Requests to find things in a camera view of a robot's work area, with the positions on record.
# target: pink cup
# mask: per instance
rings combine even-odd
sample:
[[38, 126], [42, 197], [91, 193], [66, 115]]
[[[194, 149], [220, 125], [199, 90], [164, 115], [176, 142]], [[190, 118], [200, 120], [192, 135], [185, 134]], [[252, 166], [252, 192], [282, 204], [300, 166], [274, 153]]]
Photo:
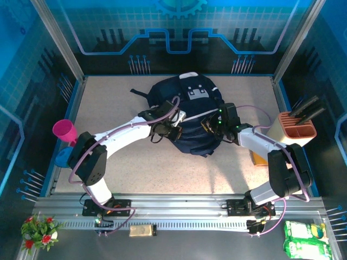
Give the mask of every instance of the pink cup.
[[77, 130], [74, 124], [68, 120], [59, 120], [53, 126], [53, 134], [63, 142], [71, 142], [71, 146], [76, 144]]

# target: flower pot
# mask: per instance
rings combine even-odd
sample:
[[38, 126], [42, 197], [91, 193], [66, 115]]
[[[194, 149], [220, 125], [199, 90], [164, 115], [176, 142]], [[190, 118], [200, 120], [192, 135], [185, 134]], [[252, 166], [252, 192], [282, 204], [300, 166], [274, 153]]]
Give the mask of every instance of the flower pot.
[[51, 236], [51, 239], [56, 239], [58, 237], [58, 232], [54, 232]]

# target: cable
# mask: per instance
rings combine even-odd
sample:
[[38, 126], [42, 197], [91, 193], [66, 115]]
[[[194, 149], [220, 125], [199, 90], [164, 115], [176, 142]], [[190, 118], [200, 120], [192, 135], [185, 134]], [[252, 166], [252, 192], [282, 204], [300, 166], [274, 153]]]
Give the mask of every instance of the cable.
[[105, 207], [102, 204], [100, 204], [95, 198], [94, 196], [89, 192], [87, 186], [83, 183], [83, 181], [73, 181], [73, 176], [76, 174], [77, 169], [80, 167], [80, 165], [82, 164], [82, 162], [84, 161], [84, 159], [87, 157], [87, 155], [89, 154], [89, 152], [91, 152], [95, 147], [97, 147], [99, 144], [101, 144], [103, 141], [105, 141], [106, 139], [108, 139], [109, 137], [115, 135], [116, 133], [123, 131], [125, 129], [128, 128], [132, 128], [132, 127], [136, 127], [136, 126], [146, 126], [149, 124], [153, 124], [156, 122], [159, 122], [165, 118], [168, 118], [169, 116], [171, 116], [177, 109], [178, 105], [179, 105], [179, 101], [180, 98], [179, 96], [175, 96], [172, 99], [172, 103], [176, 102], [176, 104], [174, 105], [174, 107], [165, 115], [161, 116], [160, 118], [154, 119], [152, 121], [147, 121], [147, 122], [139, 122], [139, 123], [133, 123], [133, 124], [128, 124], [122, 127], [119, 127], [115, 130], [113, 130], [112, 132], [110, 132], [108, 135], [104, 136], [103, 138], [101, 138], [100, 140], [98, 140], [95, 144], [93, 144], [89, 149], [87, 149], [87, 151], [81, 156], [81, 158], [79, 159], [79, 161], [76, 163], [75, 167], [73, 168], [70, 176], [69, 176], [69, 183], [71, 184], [81, 184], [83, 189], [86, 191], [86, 193], [91, 197], [91, 199], [94, 201], [94, 203], [96, 203], [100, 208], [105, 209], [105, 210], [110, 210], [110, 211], [126, 211], [126, 210], [132, 210], [133, 212], [131, 213], [131, 215], [128, 217], [127, 220], [125, 220], [120, 226], [118, 226], [116, 229], [114, 229], [113, 231], [108, 232], [108, 234], [112, 234], [116, 231], [118, 231], [120, 228], [122, 228], [134, 215], [135, 215], [135, 211], [136, 209], [133, 207], [129, 207], [129, 208], [111, 208], [111, 207]]
[[255, 109], [258, 109], [258, 110], [262, 111], [267, 116], [267, 118], [269, 118], [270, 124], [272, 123], [270, 115], [264, 109], [262, 109], [260, 107], [252, 106], [252, 105], [242, 105], [242, 106], [238, 106], [236, 108], [242, 108], [242, 107], [253, 107]]
[[82, 200], [82, 198], [83, 198], [85, 195], [87, 195], [87, 192], [85, 192], [85, 193], [81, 196], [81, 198], [80, 198], [80, 204], [81, 204], [83, 207], [84, 207], [84, 204], [82, 204], [81, 200]]
[[271, 138], [267, 137], [266, 135], [262, 135], [262, 134], [257, 133], [257, 132], [255, 131], [256, 128], [270, 128], [270, 127], [268, 127], [268, 126], [254, 126], [254, 127], [252, 128], [252, 132], [253, 132], [256, 136], [258, 136], [258, 137], [260, 137], [260, 138], [262, 138], [262, 139], [264, 139], [264, 140], [270, 142], [271, 144], [277, 146], [278, 148], [280, 148], [280, 149], [286, 154], [286, 156], [288, 157], [289, 162], [290, 162], [291, 165], [293, 166], [293, 170], [294, 170], [295, 176], [297, 177], [298, 183], [299, 183], [299, 185], [300, 185], [300, 188], [301, 188], [301, 190], [302, 190], [302, 192], [303, 192], [303, 194], [304, 194], [304, 196], [305, 196], [305, 198], [302, 198], [301, 196], [298, 196], [298, 195], [291, 195], [291, 197], [300, 199], [300, 200], [302, 200], [302, 201], [304, 201], [304, 202], [309, 202], [309, 201], [310, 201], [309, 194], [307, 193], [306, 187], [305, 187], [305, 185], [304, 185], [304, 183], [303, 183], [303, 180], [302, 180], [301, 177], [300, 177], [299, 171], [298, 171], [298, 169], [297, 169], [297, 167], [296, 167], [296, 165], [295, 165], [295, 162], [294, 162], [294, 160], [293, 160], [291, 154], [287, 151], [287, 149], [286, 149], [285, 147], [281, 146], [281, 145], [280, 145], [279, 143], [277, 143], [276, 141], [272, 140]]
[[266, 231], [263, 231], [262, 233], [257, 233], [258, 236], [261, 236], [261, 235], [265, 235], [269, 232], [271, 232], [272, 230], [274, 230], [279, 224], [280, 222], [282, 221], [283, 217], [284, 217], [284, 214], [286, 213], [286, 210], [287, 210], [287, 202], [286, 202], [286, 199], [282, 199], [283, 200], [283, 204], [284, 204], [284, 207], [283, 207], [283, 212], [282, 212], [282, 215], [281, 217], [278, 219], [278, 221], [276, 222], [276, 224], [271, 227], [269, 230], [266, 230]]
[[270, 219], [269, 219], [269, 221], [271, 220], [271, 213], [270, 213], [270, 210], [267, 208], [267, 207], [263, 207], [268, 213], [269, 213], [269, 216], [270, 216]]

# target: gear logo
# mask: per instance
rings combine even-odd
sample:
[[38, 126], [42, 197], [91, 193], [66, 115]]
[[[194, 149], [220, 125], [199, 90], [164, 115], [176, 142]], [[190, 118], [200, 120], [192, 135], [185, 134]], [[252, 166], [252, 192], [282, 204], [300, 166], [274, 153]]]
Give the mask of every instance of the gear logo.
[[202, 10], [202, 5], [207, 4], [206, 0], [153, 0], [157, 10], [162, 15], [169, 15], [170, 18], [188, 18], [188, 15], [195, 15], [196, 11]]

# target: green leaf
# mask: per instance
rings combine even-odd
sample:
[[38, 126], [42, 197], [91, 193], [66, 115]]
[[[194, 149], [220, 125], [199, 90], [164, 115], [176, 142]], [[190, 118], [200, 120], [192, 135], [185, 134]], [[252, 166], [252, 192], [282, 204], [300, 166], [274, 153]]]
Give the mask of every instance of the green leaf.
[[49, 233], [49, 235], [52, 235], [56, 230], [55, 229], [52, 229]]

